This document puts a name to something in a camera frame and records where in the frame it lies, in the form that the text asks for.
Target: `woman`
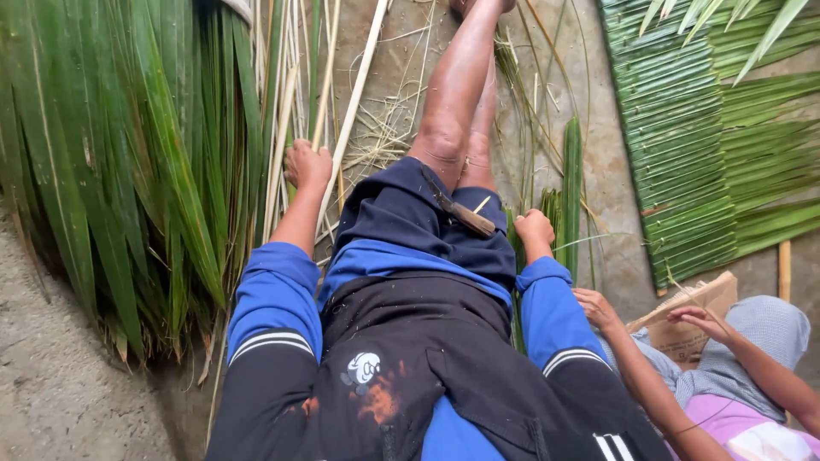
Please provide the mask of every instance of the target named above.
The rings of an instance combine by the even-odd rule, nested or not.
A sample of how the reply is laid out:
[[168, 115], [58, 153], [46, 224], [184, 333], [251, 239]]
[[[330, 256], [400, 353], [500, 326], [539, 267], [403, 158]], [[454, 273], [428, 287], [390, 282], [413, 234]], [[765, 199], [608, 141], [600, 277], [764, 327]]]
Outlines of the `woman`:
[[[820, 459], [820, 399], [793, 372], [810, 331], [809, 320], [798, 308], [771, 296], [755, 296], [735, 304], [726, 320], [698, 307], [675, 309], [669, 322], [690, 323], [710, 338], [698, 367], [682, 371], [649, 345], [646, 329], [630, 337], [600, 293], [573, 291], [590, 323], [600, 329], [601, 345], [610, 363], [617, 362], [624, 380], [630, 379], [635, 362], [646, 363], [619, 350], [636, 346], [631, 349], [639, 349], [652, 364], [689, 419], [723, 445], [733, 459]], [[652, 418], [658, 411], [657, 402], [635, 397]], [[806, 432], [784, 427], [784, 410]]]

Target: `knife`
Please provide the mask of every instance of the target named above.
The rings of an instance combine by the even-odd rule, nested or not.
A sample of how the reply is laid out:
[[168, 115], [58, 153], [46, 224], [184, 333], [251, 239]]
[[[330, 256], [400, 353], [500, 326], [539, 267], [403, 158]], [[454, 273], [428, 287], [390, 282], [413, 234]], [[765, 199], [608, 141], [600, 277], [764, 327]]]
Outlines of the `knife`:
[[427, 169], [423, 167], [421, 169], [421, 174], [427, 181], [427, 185], [430, 186], [430, 192], [433, 193], [433, 198], [439, 204], [439, 207], [441, 207], [441, 209], [446, 213], [449, 213], [452, 217], [456, 218], [456, 221], [461, 222], [468, 229], [476, 232], [485, 239], [490, 237], [493, 232], [495, 232], [495, 224], [493, 224], [492, 221], [450, 199], [447, 194], [441, 190], [439, 185], [433, 181], [433, 178], [430, 177], [430, 173], [427, 172]]

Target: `cartoon logo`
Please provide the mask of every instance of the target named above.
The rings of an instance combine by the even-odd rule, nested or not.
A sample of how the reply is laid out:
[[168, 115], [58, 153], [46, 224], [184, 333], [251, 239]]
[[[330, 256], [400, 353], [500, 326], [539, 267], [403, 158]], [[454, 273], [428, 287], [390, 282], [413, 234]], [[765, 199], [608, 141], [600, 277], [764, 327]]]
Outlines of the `cartoon logo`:
[[346, 386], [356, 386], [356, 395], [365, 395], [370, 389], [367, 382], [381, 370], [381, 359], [372, 352], [360, 352], [348, 363], [348, 371], [339, 377]]

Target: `person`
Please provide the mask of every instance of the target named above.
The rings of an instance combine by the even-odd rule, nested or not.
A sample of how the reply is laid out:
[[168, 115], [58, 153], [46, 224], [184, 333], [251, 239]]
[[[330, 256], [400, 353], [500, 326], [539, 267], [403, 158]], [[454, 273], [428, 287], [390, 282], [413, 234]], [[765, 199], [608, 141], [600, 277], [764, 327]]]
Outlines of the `person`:
[[[725, 320], [700, 307], [675, 309], [669, 322], [698, 326], [710, 338], [697, 368], [684, 371], [652, 348], [645, 328], [630, 337], [600, 293], [575, 289], [575, 294], [623, 378], [651, 378], [669, 389], [678, 408], [733, 459], [820, 459], [820, 399], [794, 373], [810, 332], [809, 320], [797, 307], [772, 296], [754, 296], [732, 306]], [[636, 365], [644, 369], [637, 371]], [[658, 402], [641, 403], [650, 417], [661, 409]], [[784, 410], [806, 432], [785, 427]]]
[[[451, 2], [463, 22], [418, 135], [346, 200], [318, 294], [332, 162], [304, 140], [288, 149], [297, 192], [237, 289], [207, 460], [671, 458], [604, 359], [535, 210], [514, 223], [528, 263], [516, 274], [489, 148], [494, 29], [513, 6]], [[428, 177], [470, 210], [489, 198], [478, 213], [492, 235], [446, 213]], [[515, 286], [529, 357], [510, 345]]]

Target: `gray checkered cloth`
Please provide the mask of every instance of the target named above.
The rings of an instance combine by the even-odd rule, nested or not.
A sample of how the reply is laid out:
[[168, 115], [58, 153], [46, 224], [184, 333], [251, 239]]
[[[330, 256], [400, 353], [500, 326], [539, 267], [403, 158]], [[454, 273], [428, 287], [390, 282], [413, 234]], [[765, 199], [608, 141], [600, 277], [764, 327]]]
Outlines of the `gray checkered cloth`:
[[[795, 369], [809, 344], [811, 326], [806, 315], [795, 306], [772, 296], [741, 300], [731, 307], [726, 321], [790, 370]], [[669, 357], [649, 345], [646, 328], [640, 329], [632, 338], [644, 357], [660, 373], [682, 408], [686, 408], [689, 399], [696, 395], [713, 394], [746, 404], [779, 423], [786, 422], [783, 409], [754, 384], [725, 345], [709, 340], [698, 367], [683, 372]], [[609, 363], [618, 372], [612, 349], [603, 338], [599, 337], [599, 340]]]

